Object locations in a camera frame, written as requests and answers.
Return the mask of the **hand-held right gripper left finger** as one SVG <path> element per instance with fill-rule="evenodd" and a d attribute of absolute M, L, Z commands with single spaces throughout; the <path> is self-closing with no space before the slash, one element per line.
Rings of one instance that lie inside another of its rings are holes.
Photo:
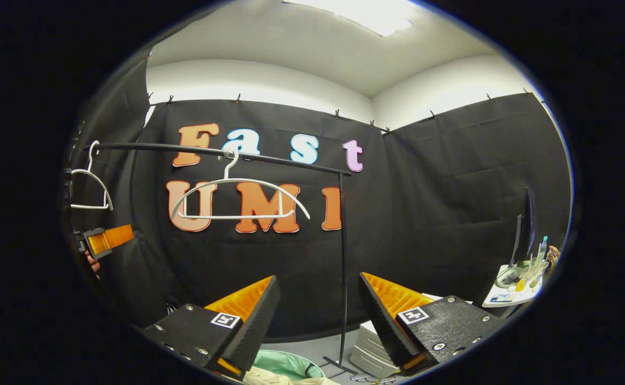
<path fill-rule="evenodd" d="M 189 365 L 242 380 L 251 370 L 280 302 L 275 275 L 205 307 L 185 304 L 141 334 Z"/>

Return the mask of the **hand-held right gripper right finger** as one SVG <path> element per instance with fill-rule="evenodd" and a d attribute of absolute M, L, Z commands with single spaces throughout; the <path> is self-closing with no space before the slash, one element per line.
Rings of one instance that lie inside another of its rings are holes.
<path fill-rule="evenodd" d="M 367 272 L 359 273 L 359 294 L 386 353 L 403 375 L 471 351 L 506 321 L 457 296 L 430 299 Z"/>

